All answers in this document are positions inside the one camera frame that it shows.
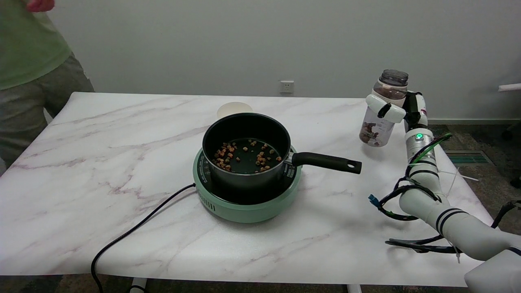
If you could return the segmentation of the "person's left hand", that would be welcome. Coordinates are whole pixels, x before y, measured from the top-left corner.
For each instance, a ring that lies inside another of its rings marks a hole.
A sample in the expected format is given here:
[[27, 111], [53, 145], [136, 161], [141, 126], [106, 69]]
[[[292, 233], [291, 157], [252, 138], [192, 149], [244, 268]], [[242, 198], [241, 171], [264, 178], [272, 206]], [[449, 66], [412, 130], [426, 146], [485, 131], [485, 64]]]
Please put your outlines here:
[[54, 0], [28, 0], [26, 4], [26, 9], [32, 13], [48, 12], [54, 7]]

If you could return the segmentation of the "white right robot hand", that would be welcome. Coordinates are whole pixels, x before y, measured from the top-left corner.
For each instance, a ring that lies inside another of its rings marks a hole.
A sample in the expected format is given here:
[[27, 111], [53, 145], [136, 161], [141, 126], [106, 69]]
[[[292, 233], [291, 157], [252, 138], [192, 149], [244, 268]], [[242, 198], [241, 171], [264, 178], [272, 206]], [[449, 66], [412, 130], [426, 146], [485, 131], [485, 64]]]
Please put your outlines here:
[[366, 97], [366, 104], [379, 119], [393, 124], [404, 121], [406, 132], [418, 128], [426, 129], [428, 126], [428, 118], [422, 93], [404, 90], [398, 90], [398, 93], [404, 94], [404, 103], [401, 107], [385, 101], [385, 99], [381, 95], [376, 94], [376, 92]]

